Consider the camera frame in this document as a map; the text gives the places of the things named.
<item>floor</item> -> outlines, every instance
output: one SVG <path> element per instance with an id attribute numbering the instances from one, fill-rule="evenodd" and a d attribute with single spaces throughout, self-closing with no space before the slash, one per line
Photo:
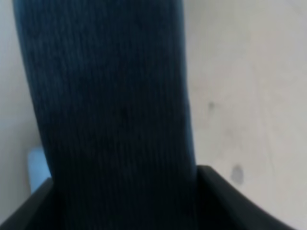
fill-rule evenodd
<path id="1" fill-rule="evenodd" d="M 307 229 L 307 2 L 185 0 L 189 96 L 198 164 Z M 14 28 L 0 1 L 0 222 L 28 196 L 39 144 Z"/>

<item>light blue object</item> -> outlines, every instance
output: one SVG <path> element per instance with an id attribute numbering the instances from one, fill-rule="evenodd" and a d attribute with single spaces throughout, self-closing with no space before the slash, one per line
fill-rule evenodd
<path id="1" fill-rule="evenodd" d="M 28 174 L 31 193 L 35 192 L 47 178 L 51 177 L 42 147 L 34 148 L 28 154 Z"/>

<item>ribbed knit texture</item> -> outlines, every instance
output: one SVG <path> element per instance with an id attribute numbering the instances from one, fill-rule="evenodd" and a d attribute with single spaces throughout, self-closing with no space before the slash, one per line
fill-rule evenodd
<path id="1" fill-rule="evenodd" d="M 15 0 L 64 230 L 195 230 L 180 0 Z"/>

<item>blue ribbed fabric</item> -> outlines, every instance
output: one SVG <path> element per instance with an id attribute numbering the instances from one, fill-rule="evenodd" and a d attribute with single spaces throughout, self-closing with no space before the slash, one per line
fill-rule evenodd
<path id="1" fill-rule="evenodd" d="M 59 228 L 197 229 L 182 2 L 15 0 L 15 15 Z"/>

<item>white floor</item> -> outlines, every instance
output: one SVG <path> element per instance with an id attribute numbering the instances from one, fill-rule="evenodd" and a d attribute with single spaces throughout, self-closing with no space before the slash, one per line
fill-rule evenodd
<path id="1" fill-rule="evenodd" d="M 307 229 L 307 2 L 185 0 L 199 164 L 284 222 Z M 39 143 L 14 27 L 0 1 L 0 222 L 28 196 Z"/>

